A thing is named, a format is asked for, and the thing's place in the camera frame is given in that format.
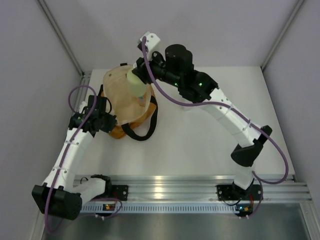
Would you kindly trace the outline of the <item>yellow-green pump bottle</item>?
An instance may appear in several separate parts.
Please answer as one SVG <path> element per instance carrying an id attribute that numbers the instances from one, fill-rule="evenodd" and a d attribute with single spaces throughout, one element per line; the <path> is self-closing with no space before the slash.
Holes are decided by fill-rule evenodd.
<path id="1" fill-rule="evenodd" d="M 137 98 L 142 97 L 147 91 L 147 85 L 136 76 L 132 70 L 129 70 L 126 74 L 128 91 Z"/>

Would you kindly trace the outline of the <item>tan canvas bag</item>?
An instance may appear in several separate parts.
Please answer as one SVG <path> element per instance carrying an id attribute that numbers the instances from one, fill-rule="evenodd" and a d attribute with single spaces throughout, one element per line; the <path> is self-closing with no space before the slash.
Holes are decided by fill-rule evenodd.
<path id="1" fill-rule="evenodd" d="M 156 130 L 158 120 L 158 102 L 154 89 L 147 85 L 143 97 L 145 107 L 137 103 L 137 97 L 128 89 L 127 72 L 133 70 L 131 64 L 122 64 L 106 72 L 103 77 L 101 95 L 110 100 L 111 114 L 116 115 L 117 124 L 109 135 L 115 139 L 125 136 L 136 141 L 148 140 Z"/>

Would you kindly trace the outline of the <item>pink capped orange bottle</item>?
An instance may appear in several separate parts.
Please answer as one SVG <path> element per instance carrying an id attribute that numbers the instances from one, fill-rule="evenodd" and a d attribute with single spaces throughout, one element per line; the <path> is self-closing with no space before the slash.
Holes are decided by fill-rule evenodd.
<path id="1" fill-rule="evenodd" d="M 143 96 L 137 97 L 136 101 L 139 106 L 145 107 L 146 106 L 146 99 Z"/>

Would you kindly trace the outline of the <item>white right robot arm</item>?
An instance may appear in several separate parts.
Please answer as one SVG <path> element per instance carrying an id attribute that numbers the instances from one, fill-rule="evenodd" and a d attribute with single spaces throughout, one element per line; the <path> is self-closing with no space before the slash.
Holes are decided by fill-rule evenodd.
<path id="1" fill-rule="evenodd" d="M 207 73 L 195 69 L 193 54 L 181 44 L 165 49 L 165 54 L 139 44 L 143 56 L 136 61 L 133 74 L 145 84 L 156 84 L 157 80 L 177 88 L 187 101 L 183 107 L 200 107 L 215 118 L 237 141 L 231 159 L 237 164 L 233 180 L 233 194 L 244 199 L 251 193 L 254 181 L 252 166 L 261 153 L 272 129 L 268 126 L 255 130 L 251 121 L 244 119 Z"/>

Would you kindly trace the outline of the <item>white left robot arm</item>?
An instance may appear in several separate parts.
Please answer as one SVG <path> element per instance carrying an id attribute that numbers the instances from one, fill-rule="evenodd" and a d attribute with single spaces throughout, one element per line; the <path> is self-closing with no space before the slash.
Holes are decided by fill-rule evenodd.
<path id="1" fill-rule="evenodd" d="M 90 200 L 107 200 L 112 196 L 112 182 L 105 175 L 94 174 L 84 184 L 74 186 L 85 150 L 96 133 L 108 134 L 116 126 L 116 116 L 106 109 L 110 104 L 104 96 L 90 95 L 88 102 L 70 118 L 65 142 L 51 172 L 42 185 L 32 189 L 32 197 L 42 214 L 75 220 Z"/>

